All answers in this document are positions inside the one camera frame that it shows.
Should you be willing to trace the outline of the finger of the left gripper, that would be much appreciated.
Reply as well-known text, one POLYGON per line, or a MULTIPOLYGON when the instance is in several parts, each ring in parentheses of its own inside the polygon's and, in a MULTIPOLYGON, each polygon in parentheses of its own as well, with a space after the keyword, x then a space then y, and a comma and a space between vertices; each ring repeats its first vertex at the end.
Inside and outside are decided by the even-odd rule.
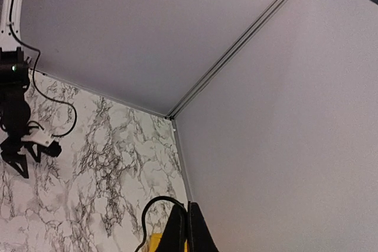
POLYGON ((41 151, 39 145, 33 142, 26 143, 26 150, 32 156, 36 163, 41 162, 41 151))
POLYGON ((28 179, 28 165, 26 155, 2 155, 3 160, 11 167, 13 167, 23 178, 28 179))

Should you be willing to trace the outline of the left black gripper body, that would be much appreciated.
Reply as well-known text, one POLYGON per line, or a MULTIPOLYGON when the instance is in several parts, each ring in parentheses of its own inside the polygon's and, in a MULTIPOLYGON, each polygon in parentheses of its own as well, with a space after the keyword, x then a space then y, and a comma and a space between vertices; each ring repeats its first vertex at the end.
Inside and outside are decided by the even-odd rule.
POLYGON ((4 161, 26 161, 26 155, 19 153, 24 146, 21 140, 25 135, 29 134, 29 128, 22 127, 21 130, 7 130, 3 128, 7 134, 7 138, 1 142, 1 156, 4 161))

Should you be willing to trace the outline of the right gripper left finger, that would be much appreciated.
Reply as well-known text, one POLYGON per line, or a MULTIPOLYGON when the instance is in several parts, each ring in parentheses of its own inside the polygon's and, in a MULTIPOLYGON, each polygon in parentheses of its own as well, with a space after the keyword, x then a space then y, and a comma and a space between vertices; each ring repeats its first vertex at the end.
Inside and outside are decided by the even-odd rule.
POLYGON ((174 205, 156 252, 184 252, 187 239, 186 222, 186 210, 179 205, 174 205))

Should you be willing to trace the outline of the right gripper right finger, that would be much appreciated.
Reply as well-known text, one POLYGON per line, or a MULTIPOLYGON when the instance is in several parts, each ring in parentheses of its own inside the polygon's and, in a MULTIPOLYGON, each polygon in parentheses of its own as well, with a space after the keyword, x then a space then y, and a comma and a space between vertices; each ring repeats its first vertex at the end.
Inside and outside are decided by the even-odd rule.
POLYGON ((196 202, 188 203, 187 212, 188 250, 193 252, 218 252, 201 209, 196 202))

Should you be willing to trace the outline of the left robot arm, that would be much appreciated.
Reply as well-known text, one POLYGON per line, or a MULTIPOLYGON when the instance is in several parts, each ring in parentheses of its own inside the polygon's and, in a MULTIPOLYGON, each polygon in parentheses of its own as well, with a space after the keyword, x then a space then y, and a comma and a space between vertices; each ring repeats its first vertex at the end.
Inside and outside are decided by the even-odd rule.
POLYGON ((1 129, 8 137, 1 142, 1 158, 28 179, 27 158, 20 153, 29 135, 31 109, 25 101, 30 86, 29 65, 21 42, 22 0, 1 0, 1 129))

